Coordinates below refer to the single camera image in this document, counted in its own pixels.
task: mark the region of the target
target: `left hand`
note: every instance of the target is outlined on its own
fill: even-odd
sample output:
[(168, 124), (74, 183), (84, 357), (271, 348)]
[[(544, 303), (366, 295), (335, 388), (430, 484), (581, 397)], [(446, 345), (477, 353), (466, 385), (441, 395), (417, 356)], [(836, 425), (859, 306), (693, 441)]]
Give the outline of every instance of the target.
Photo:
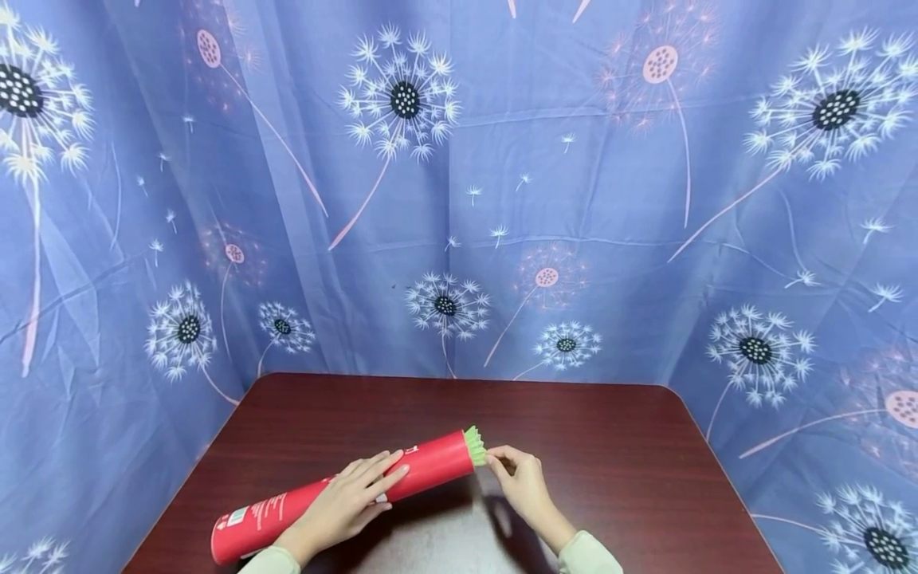
[(353, 461), (333, 478), (306, 512), (274, 542), (293, 555), (300, 567), (322, 550), (360, 534), (373, 519), (390, 510), (376, 497), (408, 474), (403, 465), (387, 477), (383, 473), (402, 457), (402, 451), (383, 451), (373, 458)]

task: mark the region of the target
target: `dark red table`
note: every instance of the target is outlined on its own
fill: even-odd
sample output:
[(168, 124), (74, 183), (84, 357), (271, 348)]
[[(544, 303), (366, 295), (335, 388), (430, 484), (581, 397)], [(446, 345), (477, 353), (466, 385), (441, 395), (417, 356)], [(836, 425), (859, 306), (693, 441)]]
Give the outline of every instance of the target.
[[(221, 514), (355, 458), (477, 424), (535, 453), (555, 503), (626, 574), (779, 574), (682, 401), (661, 387), (335, 377), (260, 379), (125, 571), (233, 572), (209, 554)], [(306, 572), (552, 570), (486, 470), (400, 502)]]

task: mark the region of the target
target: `blue curtain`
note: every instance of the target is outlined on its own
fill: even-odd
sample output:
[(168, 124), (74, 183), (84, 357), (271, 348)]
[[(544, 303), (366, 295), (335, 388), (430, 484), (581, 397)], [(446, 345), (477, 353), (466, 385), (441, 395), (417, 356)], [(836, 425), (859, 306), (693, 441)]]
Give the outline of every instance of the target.
[(788, 573), (918, 572), (915, 3), (4, 1), (0, 572), (281, 370), (668, 385)]

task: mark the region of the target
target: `dandelion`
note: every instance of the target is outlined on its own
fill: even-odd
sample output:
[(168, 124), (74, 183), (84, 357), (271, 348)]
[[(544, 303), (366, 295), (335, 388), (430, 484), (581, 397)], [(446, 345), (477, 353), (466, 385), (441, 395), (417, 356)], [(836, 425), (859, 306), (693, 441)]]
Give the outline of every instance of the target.
[(517, 269), (519, 281), (513, 285), (513, 290), (525, 295), (491, 347), (484, 366), (491, 362), (504, 335), (527, 304), (534, 303), (540, 310), (567, 309), (570, 299), (587, 285), (586, 269), (587, 266), (577, 260), (574, 251), (559, 242), (523, 255)]
[(273, 346), (283, 348), (289, 355), (308, 353), (316, 342), (316, 334), (309, 321), (301, 319), (297, 310), (285, 307), (280, 303), (262, 303), (258, 306), (258, 324), (262, 331), (268, 333), (271, 342), (264, 348), (262, 358), (258, 361), (257, 377), (262, 375), (262, 363), (268, 349)]
[(816, 282), (816, 274), (807, 269), (801, 269), (797, 272), (797, 278), (785, 285), (784, 288), (793, 287), (798, 283), (802, 283), (806, 287), (818, 287), (820, 285)]
[(41, 306), (40, 186), (48, 180), (46, 167), (55, 159), (71, 174), (86, 168), (86, 144), (95, 122), (92, 95), (76, 81), (73, 65), (60, 55), (54, 37), (41, 27), (23, 26), (6, 3), (0, 4), (0, 30), (0, 154), (32, 209), (35, 256), (22, 353), (22, 377), (27, 377)]
[(500, 238), (507, 237), (508, 232), (509, 231), (507, 230), (507, 228), (503, 225), (498, 225), (496, 228), (491, 230), (491, 237), (498, 238), (498, 241), (494, 244), (495, 249), (497, 249), (500, 246)]
[(364, 202), (332, 240), (329, 251), (350, 232), (379, 187), (389, 164), (399, 152), (410, 150), (418, 162), (433, 155), (434, 146), (446, 143), (462, 107), (455, 99), (458, 84), (445, 53), (431, 50), (423, 33), (402, 38), (391, 24), (376, 37), (363, 36), (352, 56), (357, 63), (348, 71), (349, 86), (339, 92), (339, 105), (355, 122), (348, 128), (360, 145), (372, 145), (383, 167)]
[(523, 375), (540, 366), (550, 366), (556, 371), (582, 366), (602, 348), (602, 336), (593, 331), (589, 325), (575, 321), (549, 325), (539, 342), (532, 350), (541, 357), (541, 361), (513, 378), (518, 380)]
[(571, 144), (577, 141), (577, 135), (572, 131), (561, 136), (561, 143), (565, 145), (565, 153), (570, 149)]
[(918, 367), (900, 349), (871, 354), (863, 366), (844, 368), (840, 412), (780, 433), (740, 455), (746, 458), (796, 433), (828, 422), (847, 422), (870, 455), (918, 477)]
[(169, 291), (169, 297), (153, 306), (147, 327), (147, 356), (170, 381), (181, 379), (188, 368), (196, 367), (224, 400), (238, 405), (214, 383), (207, 372), (217, 351), (210, 315), (197, 287), (189, 281)]
[(466, 341), (486, 329), (491, 298), (475, 281), (460, 283), (448, 274), (428, 273), (408, 289), (406, 301), (416, 327), (433, 328), (440, 334), (446, 368), (456, 378), (446, 354), (446, 339)]
[(868, 309), (868, 313), (879, 309), (879, 306), (883, 303), (889, 301), (890, 303), (898, 303), (902, 301), (902, 290), (898, 285), (881, 285), (877, 283), (870, 292), (879, 297), (877, 304)]
[(796, 353), (808, 355), (816, 345), (805, 331), (790, 333), (792, 323), (780, 313), (763, 316), (755, 307), (744, 305), (739, 310), (722, 312), (711, 326), (708, 357), (717, 363), (726, 362), (730, 371), (705, 438), (711, 438), (711, 428), (727, 391), (742, 390), (746, 402), (753, 408), (767, 403), (779, 408), (787, 395), (812, 370), (812, 362)]
[(481, 195), (481, 187), (478, 186), (469, 186), (465, 193), (469, 196), (472, 196), (472, 207), (475, 206), (475, 198)]
[(752, 514), (757, 520), (790, 524), (816, 533), (840, 559), (833, 572), (918, 574), (918, 523), (898, 501), (871, 486), (845, 485), (821, 493), (816, 504), (830, 517), (826, 526), (810, 526), (778, 516)]
[(810, 178), (834, 175), (889, 141), (911, 119), (918, 80), (912, 37), (852, 31), (835, 48), (815, 46), (759, 99), (751, 116), (760, 130), (746, 136), (751, 153), (767, 153), (772, 172), (702, 224), (673, 253), (675, 259), (715, 220), (794, 165)]
[(886, 221), (882, 218), (871, 218), (863, 223), (861, 223), (861, 229), (867, 230), (867, 233), (864, 234), (863, 243), (867, 245), (870, 241), (870, 236), (874, 233), (889, 233), (894, 226), (887, 225)]
[(682, 101), (711, 75), (715, 19), (713, 11), (696, 0), (666, 0), (643, 14), (630, 34), (612, 42), (599, 74), (612, 121), (643, 130), (660, 110), (678, 117), (686, 158), (683, 227), (689, 225), (691, 157)]
[(516, 192), (520, 191), (520, 186), (522, 186), (523, 184), (528, 185), (528, 184), (530, 184), (530, 183), (532, 183), (532, 176), (531, 176), (531, 175), (529, 175), (529, 174), (520, 174), (520, 182), (517, 184), (516, 189), (513, 190), (513, 193), (516, 193)]
[(162, 243), (158, 239), (150, 242), (150, 250), (153, 251), (153, 266), (160, 266), (160, 253), (162, 253)]

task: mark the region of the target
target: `red cylinder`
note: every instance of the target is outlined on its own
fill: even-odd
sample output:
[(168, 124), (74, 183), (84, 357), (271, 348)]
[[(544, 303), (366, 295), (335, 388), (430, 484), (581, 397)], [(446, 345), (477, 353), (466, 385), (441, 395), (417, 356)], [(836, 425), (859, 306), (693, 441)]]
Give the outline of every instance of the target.
[[(399, 501), (475, 472), (463, 431), (412, 446), (386, 474), (409, 465), (408, 474), (378, 501)], [(270, 546), (296, 521), (333, 477), (224, 514), (210, 534), (210, 554), (221, 566)]]

